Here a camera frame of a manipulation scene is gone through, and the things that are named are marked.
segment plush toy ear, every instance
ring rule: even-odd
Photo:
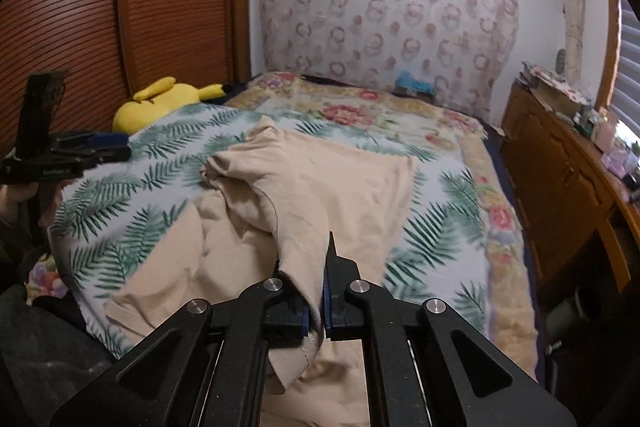
[[[211,84],[198,90],[198,96],[201,100],[209,100],[211,98],[220,98],[225,96],[225,92],[222,90],[222,84]]]
[[[135,95],[133,95],[133,100],[135,100],[136,102],[142,102],[143,100],[148,100],[152,96],[155,96],[156,94],[160,94],[162,92],[165,92],[171,89],[172,87],[174,87],[174,84],[175,84],[174,77],[165,76],[160,80],[156,80],[150,86],[145,87],[145,89],[143,89],[142,91],[137,92]]]

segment cardboard box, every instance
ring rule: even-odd
[[[580,112],[582,104],[571,100],[564,92],[557,90],[555,87],[549,86],[546,82],[540,80],[536,87],[530,87],[530,90],[542,105],[546,105],[554,111],[573,118],[574,114]]]

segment black handheld device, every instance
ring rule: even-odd
[[[61,71],[29,76],[15,146],[0,163],[0,184],[68,180],[98,164],[129,159],[129,139],[123,133],[49,134],[64,90]]]

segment wooden dresser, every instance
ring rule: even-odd
[[[640,280],[640,212],[600,162],[594,144],[515,83],[502,121],[502,158],[536,263],[538,286],[553,282],[589,242],[604,247],[619,293]]]

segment bed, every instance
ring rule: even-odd
[[[67,187],[49,238],[90,334],[116,357],[131,345],[103,306],[187,201],[204,158],[242,141],[262,115],[280,128],[418,159],[414,197],[383,284],[396,298],[448,301],[535,376],[537,333],[521,227],[478,121],[414,99],[267,73],[225,107],[197,103],[131,138],[132,159]]]

